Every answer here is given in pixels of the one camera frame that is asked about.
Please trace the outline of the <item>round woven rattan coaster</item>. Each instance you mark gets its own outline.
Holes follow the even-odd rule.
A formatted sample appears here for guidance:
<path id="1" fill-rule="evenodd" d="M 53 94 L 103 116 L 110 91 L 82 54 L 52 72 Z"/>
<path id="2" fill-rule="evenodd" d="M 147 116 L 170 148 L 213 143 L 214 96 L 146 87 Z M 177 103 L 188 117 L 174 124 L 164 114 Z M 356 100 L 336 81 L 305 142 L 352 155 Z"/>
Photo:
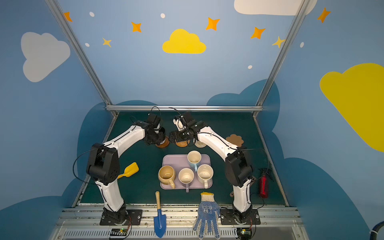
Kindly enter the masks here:
<path id="1" fill-rule="evenodd" d="M 189 145 L 190 143 L 190 140 L 187 140 L 187 141 L 182 141 L 182 142 L 176 142 L 176 145 L 180 148 L 185 148 Z"/>

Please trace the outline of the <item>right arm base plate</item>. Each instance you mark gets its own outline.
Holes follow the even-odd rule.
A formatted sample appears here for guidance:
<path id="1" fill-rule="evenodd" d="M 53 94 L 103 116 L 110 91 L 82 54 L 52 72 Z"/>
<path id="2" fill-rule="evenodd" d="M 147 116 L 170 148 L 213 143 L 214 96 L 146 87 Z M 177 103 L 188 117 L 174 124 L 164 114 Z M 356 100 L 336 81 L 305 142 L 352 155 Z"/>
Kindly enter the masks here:
<path id="1" fill-rule="evenodd" d="M 244 213 L 237 210 L 221 208 L 220 220 L 222 225 L 260 225 L 261 219 L 258 210 L 248 209 Z"/>

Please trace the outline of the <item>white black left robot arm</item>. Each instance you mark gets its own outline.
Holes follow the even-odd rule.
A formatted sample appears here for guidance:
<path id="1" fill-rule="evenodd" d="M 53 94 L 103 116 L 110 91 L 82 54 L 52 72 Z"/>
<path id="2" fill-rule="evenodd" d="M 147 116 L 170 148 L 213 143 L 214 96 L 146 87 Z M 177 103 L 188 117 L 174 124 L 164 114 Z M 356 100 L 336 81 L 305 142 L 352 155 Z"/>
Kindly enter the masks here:
<path id="1" fill-rule="evenodd" d="M 118 185 L 119 159 L 128 148 L 141 140 L 159 148 L 168 146 L 169 140 L 159 115 L 149 113 L 146 121 L 136 121 L 114 139 L 92 145 L 86 172 L 95 181 L 104 201 L 102 226 L 124 226 L 129 223 L 126 204 Z"/>

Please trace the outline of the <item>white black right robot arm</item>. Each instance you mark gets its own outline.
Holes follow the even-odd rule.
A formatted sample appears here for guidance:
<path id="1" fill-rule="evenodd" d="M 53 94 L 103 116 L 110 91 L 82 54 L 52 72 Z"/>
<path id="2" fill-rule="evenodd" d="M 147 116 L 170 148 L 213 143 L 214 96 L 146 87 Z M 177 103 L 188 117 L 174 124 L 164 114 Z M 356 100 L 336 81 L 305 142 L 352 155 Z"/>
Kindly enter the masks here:
<path id="1" fill-rule="evenodd" d="M 253 210 L 250 187 L 254 167 L 248 149 L 225 140 L 203 121 L 196 121 L 189 112 L 174 117 L 173 123 L 178 129 L 170 132 L 171 143 L 197 140 L 210 147 L 223 159 L 226 165 L 226 178 L 233 185 L 234 217 L 239 223 L 244 223 Z"/>

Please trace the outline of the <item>black mug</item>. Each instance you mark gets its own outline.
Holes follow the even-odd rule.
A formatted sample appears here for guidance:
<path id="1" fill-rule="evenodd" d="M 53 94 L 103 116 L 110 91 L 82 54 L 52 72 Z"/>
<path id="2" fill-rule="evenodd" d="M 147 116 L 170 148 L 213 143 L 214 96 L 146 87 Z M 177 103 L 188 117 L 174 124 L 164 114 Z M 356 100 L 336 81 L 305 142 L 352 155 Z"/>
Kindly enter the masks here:
<path id="1" fill-rule="evenodd" d="M 161 145 L 165 142 L 165 140 L 166 140 L 166 135 L 163 132 L 158 132 L 156 135 L 155 144 Z"/>

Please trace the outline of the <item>light blue mug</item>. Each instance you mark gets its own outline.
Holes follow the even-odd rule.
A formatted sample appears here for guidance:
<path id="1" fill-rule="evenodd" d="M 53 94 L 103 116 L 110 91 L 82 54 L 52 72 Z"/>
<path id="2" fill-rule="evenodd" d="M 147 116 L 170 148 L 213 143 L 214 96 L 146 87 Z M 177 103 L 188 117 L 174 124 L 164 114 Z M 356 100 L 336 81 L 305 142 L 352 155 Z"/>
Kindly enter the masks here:
<path id="1" fill-rule="evenodd" d="M 187 155 L 190 167 L 197 172 L 201 164 L 202 155 L 198 151 L 190 151 Z"/>

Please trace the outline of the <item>brown wooden coaster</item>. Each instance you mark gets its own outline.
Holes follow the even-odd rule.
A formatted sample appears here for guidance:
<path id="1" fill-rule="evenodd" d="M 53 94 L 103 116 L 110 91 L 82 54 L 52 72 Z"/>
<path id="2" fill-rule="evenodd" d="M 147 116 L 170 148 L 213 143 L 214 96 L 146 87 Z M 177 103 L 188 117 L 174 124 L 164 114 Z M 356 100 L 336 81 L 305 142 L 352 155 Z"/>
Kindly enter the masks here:
<path id="1" fill-rule="evenodd" d="M 156 147 L 163 149 L 163 148 L 166 148 L 169 144 L 170 144 L 169 138 L 166 137 L 165 140 L 160 144 L 156 145 Z"/>

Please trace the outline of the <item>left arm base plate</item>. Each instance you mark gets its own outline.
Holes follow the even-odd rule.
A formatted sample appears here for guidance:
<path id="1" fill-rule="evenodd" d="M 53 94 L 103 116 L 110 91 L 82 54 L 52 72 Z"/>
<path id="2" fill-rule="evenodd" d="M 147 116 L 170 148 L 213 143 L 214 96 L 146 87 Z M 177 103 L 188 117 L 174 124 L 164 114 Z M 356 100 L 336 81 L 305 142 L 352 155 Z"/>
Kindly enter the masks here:
<path id="1" fill-rule="evenodd" d="M 100 226 L 138 226 L 141 223 L 143 210 L 125 210 L 112 212 L 103 209 Z"/>

